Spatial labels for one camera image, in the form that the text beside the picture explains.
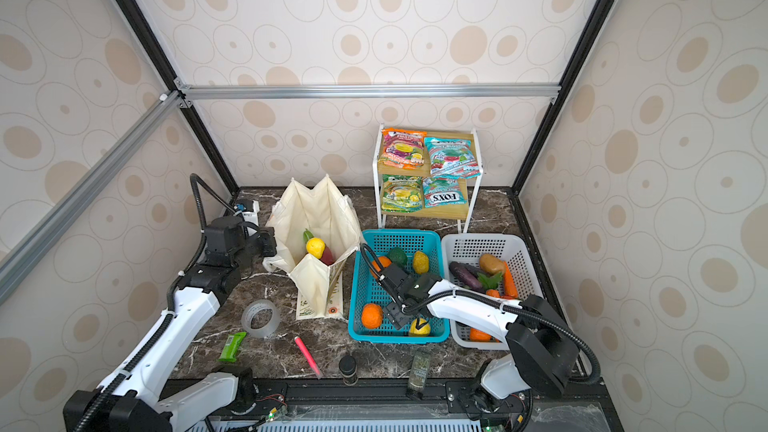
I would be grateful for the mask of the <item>green toy avocado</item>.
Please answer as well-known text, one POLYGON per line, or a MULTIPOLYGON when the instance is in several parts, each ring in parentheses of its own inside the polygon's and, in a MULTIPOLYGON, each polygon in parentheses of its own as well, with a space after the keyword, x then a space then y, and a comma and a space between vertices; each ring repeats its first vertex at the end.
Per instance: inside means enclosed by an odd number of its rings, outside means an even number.
POLYGON ((408 264, 408 256, 401 247, 394 247, 387 253, 389 260, 401 269, 405 270, 408 264))

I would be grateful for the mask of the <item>orange toy carrot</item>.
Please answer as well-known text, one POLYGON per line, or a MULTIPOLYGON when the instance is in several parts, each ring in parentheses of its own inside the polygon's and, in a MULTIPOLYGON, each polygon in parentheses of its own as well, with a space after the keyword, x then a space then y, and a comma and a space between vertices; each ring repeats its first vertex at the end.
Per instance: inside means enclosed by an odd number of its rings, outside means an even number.
POLYGON ((511 268, 508 264, 505 265, 504 276, 503 276, 503 288, 504 288, 505 297, 508 297, 511 299, 519 298, 517 285, 516 285, 514 276, 512 274, 511 268))

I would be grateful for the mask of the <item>teal plastic basket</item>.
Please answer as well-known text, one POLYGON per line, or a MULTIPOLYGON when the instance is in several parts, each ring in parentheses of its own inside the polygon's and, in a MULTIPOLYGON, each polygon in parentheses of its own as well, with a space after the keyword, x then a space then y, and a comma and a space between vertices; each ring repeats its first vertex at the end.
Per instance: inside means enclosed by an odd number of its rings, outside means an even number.
MULTIPOLYGON (((402 249, 407 257, 405 270, 408 273, 413 273, 413 255, 416 252, 423 252, 429 258, 429 272, 441 278, 446 277, 446 273, 442 270, 444 260, 441 238, 436 232, 417 229, 371 229, 363 231, 362 237, 376 256, 385 256, 394 248, 402 249)), ((358 253, 355 258, 348 322, 348 332, 352 339, 376 344, 422 345, 442 343, 448 338, 449 321, 439 318, 429 319, 428 335, 411 336, 410 326, 413 319, 406 322, 403 327, 397 327, 387 317, 386 307, 392 303, 391 297, 377 283, 361 254, 358 253), (362 322, 364 308, 369 304, 378 305, 382 309, 382 324, 376 329, 369 329, 362 322)))

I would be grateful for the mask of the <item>teal Fox's candy bag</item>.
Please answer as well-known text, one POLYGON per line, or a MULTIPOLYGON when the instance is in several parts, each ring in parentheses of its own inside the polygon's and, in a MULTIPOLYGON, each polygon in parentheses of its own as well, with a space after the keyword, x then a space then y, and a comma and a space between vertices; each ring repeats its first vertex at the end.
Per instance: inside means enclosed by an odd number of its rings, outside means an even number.
POLYGON ((458 179, 425 178, 422 185, 425 208, 464 205, 467 202, 458 179))

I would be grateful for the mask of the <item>orange upper toy orange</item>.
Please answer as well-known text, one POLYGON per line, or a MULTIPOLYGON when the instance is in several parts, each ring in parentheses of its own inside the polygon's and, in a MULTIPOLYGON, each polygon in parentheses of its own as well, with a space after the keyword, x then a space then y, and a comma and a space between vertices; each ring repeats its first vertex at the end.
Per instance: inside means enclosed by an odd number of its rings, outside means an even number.
POLYGON ((378 256, 371 262, 370 273, 374 279, 378 279, 380 272, 390 266, 392 261, 387 256, 378 256))

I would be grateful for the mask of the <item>yellow toy fruit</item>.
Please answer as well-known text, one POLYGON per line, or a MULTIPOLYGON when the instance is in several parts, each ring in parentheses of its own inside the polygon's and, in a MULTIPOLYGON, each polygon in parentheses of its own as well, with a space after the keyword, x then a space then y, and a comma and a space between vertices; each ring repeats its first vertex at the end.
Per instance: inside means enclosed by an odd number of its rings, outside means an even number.
POLYGON ((430 321, 424 318, 416 318, 410 325, 408 335, 410 337, 427 337, 431 334, 430 321))
POLYGON ((416 274, 425 274, 430 271, 430 259, 426 253, 417 251, 412 258, 412 269, 416 274))

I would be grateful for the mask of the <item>clear tape roll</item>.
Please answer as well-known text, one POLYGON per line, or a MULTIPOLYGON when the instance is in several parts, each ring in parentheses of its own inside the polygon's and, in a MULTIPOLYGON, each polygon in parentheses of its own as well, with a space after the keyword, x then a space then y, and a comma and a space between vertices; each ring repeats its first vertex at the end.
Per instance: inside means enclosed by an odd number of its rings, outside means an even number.
POLYGON ((241 316, 243 330, 256 339, 273 335, 281 323, 277 306, 270 300, 259 299, 249 304, 241 316))

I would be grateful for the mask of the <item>brown toy potato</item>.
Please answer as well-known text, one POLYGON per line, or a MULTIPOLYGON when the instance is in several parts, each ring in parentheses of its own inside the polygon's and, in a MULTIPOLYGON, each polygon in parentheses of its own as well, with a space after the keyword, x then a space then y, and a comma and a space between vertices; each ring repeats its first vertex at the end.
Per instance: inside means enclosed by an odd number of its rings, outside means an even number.
POLYGON ((507 264, 492 254, 482 254, 478 260, 479 268, 488 276, 503 274, 507 264))

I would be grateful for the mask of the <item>clear spice jar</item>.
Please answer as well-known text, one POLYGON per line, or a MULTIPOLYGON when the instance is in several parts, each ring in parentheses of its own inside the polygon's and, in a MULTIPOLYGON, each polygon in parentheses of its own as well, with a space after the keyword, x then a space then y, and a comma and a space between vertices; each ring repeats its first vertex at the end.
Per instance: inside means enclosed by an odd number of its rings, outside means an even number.
POLYGON ((421 400, 426 388, 430 370, 430 355, 426 352, 416 352, 413 356, 406 395, 414 400, 421 400))

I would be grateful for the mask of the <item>teal mint candy bag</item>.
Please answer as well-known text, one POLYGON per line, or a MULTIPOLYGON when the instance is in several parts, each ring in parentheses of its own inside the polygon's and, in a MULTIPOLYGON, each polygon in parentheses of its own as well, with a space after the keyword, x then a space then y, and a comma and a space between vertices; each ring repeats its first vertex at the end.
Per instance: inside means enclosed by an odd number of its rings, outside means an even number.
POLYGON ((426 137, 430 176, 446 179, 471 179, 480 175, 480 166, 472 152, 471 141, 426 137))

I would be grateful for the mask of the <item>white wooden shelf rack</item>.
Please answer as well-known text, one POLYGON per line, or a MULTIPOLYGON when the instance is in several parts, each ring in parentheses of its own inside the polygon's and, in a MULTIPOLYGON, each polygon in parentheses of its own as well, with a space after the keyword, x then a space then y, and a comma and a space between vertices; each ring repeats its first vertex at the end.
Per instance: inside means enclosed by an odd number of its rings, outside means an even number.
POLYGON ((453 204, 453 205, 440 205, 431 208, 422 208, 419 211, 413 213, 401 213, 401 212, 386 212, 382 210, 382 177, 384 175, 401 175, 401 176, 415 176, 424 178, 431 177, 431 169, 429 163, 429 157, 425 158, 424 164, 418 169, 399 169, 396 167, 385 166, 379 163, 379 157, 385 150, 383 143, 383 130, 385 125, 381 123, 378 129, 378 137, 375 142, 372 171, 373 171, 373 183, 375 190, 375 203, 376 203, 376 216, 377 226, 379 229, 386 227, 387 218, 389 216, 400 217, 416 217, 416 218, 428 218, 435 220, 454 221, 456 223, 457 232, 467 233, 469 225, 475 209, 475 204, 479 194, 480 185, 483 180, 484 168, 483 157, 480 150, 478 129, 472 128, 467 131, 444 131, 444 130, 428 130, 428 137, 437 137, 446 140, 466 140, 470 142, 470 149, 479 166, 479 174, 476 177, 472 177, 469 180, 459 179, 458 184, 462 193, 462 196, 466 200, 465 204, 453 204))

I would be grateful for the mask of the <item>orange fruits candy bag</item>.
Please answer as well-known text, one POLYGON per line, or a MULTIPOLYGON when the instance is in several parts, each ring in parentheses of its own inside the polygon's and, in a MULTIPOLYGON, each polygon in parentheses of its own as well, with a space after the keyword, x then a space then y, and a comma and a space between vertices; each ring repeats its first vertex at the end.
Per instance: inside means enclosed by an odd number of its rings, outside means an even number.
POLYGON ((382 131, 382 152, 378 163, 398 169, 415 170, 425 163, 425 131, 386 128, 382 131))

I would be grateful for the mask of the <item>cream canvas grocery bag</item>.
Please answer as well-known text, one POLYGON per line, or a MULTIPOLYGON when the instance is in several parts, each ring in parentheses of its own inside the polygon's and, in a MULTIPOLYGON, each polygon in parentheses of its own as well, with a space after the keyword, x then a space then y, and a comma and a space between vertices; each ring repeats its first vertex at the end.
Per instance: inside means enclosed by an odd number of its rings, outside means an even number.
POLYGON ((362 242, 358 216, 349 196, 329 176, 309 188, 291 181, 266 223, 274 229, 277 254, 265 258, 266 270, 282 271, 298 290, 296 318, 343 317, 343 270, 362 242), (332 266, 306 252, 305 244, 318 237, 335 258, 332 266))

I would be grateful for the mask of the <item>yellow toy lemon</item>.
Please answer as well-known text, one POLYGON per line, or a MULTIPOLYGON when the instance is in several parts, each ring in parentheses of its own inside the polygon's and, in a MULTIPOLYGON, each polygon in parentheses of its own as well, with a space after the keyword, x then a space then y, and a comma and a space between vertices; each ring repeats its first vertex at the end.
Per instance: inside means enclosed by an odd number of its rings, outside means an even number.
POLYGON ((310 238, 305 244, 305 247, 308 254, 319 260, 323 258, 326 251, 325 242, 318 237, 310 238))

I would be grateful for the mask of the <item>orange lower toy orange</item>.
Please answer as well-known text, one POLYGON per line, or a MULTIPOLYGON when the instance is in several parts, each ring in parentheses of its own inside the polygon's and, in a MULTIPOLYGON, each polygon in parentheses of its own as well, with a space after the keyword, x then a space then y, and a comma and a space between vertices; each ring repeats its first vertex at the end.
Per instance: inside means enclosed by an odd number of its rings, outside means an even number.
POLYGON ((384 313, 380 305, 375 303, 366 304, 361 312, 361 324, 368 330, 375 330, 383 323, 384 313))

